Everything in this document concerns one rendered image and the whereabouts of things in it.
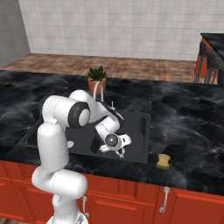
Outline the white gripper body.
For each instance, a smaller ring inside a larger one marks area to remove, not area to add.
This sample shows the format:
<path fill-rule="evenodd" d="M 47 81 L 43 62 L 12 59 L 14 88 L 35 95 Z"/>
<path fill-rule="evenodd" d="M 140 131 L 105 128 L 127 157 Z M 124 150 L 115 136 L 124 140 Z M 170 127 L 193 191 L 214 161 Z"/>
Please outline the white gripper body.
<path fill-rule="evenodd" d="M 99 150 L 102 153 L 106 153 L 109 151 L 113 151 L 119 158 L 124 158 L 124 154 L 125 154 L 125 149 L 121 148 L 120 150 L 114 150 L 114 149 L 110 149 L 106 144 L 102 145 Z"/>

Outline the black kitchen sink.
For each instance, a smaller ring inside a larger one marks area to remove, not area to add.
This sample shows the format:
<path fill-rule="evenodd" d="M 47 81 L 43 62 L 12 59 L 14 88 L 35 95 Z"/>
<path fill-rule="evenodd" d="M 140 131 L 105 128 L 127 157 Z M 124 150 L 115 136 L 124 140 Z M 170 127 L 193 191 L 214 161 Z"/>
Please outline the black kitchen sink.
<path fill-rule="evenodd" d="M 40 161 L 47 168 L 66 165 L 70 154 L 146 164 L 151 116 L 135 112 L 122 112 L 121 115 L 124 122 L 115 133 L 124 141 L 124 158 L 118 157 L 113 151 L 102 153 L 99 150 L 103 141 L 97 136 L 95 127 L 106 119 L 103 117 L 90 122 L 87 109 L 69 115 L 68 125 L 64 125 L 61 120 L 55 123 L 37 121 L 18 144 L 38 150 Z"/>

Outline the yellow sponge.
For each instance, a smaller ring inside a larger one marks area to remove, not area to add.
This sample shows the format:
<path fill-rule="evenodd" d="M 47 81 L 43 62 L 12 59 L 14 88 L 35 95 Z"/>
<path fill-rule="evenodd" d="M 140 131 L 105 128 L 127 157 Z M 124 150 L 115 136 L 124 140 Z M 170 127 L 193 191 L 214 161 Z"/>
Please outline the yellow sponge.
<path fill-rule="evenodd" d="M 161 170 L 168 170 L 170 168 L 169 161 L 171 157 L 166 154 L 159 154 L 157 157 L 156 167 Z"/>

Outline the silver sink tap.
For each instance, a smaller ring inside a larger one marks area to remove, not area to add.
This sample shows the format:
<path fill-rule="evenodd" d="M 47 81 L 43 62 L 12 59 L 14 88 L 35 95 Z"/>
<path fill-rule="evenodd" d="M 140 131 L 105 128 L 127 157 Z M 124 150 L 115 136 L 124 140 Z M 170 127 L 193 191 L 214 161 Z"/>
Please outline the silver sink tap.
<path fill-rule="evenodd" d="M 94 85 L 93 98 L 94 100 L 96 100 L 96 94 L 97 94 L 98 88 L 100 89 L 101 102 L 104 102 L 103 85 L 102 85 L 102 81 L 100 80 L 98 80 Z M 111 102 L 111 108 L 115 110 L 115 105 L 113 101 Z"/>

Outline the red cupboard door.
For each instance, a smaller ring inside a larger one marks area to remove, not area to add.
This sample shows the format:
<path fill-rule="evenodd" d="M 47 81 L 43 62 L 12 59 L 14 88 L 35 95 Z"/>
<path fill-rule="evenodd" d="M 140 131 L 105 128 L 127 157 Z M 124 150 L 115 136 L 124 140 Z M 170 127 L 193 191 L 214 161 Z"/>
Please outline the red cupboard door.
<path fill-rule="evenodd" d="M 85 174 L 89 224 L 153 224 L 159 187 Z"/>
<path fill-rule="evenodd" d="M 224 196 L 170 188 L 164 213 L 160 191 L 154 224 L 224 224 Z"/>
<path fill-rule="evenodd" d="M 32 185 L 35 165 L 0 160 L 0 217 L 46 224 L 53 215 L 51 193 Z"/>

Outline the green plant in orange pot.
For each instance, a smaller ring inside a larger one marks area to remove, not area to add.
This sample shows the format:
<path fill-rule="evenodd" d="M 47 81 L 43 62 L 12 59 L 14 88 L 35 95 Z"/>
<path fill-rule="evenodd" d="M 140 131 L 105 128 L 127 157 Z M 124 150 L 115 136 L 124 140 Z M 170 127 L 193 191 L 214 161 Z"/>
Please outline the green plant in orange pot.
<path fill-rule="evenodd" d="M 101 82 L 96 90 L 96 94 L 99 95 L 101 93 L 101 88 L 106 87 L 107 72 L 103 70 L 102 66 L 100 66 L 98 68 L 90 68 L 87 72 L 87 76 L 87 83 L 91 93 L 94 92 L 96 82 Z"/>

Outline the dark stool with grey legs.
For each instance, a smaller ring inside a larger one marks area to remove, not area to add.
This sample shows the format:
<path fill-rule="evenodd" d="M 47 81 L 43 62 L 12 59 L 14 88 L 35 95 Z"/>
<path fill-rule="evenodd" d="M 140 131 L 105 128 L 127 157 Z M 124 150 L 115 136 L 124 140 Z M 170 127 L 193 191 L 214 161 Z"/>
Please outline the dark stool with grey legs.
<path fill-rule="evenodd" d="M 224 60 L 212 49 L 207 51 L 205 84 L 213 84 Z"/>

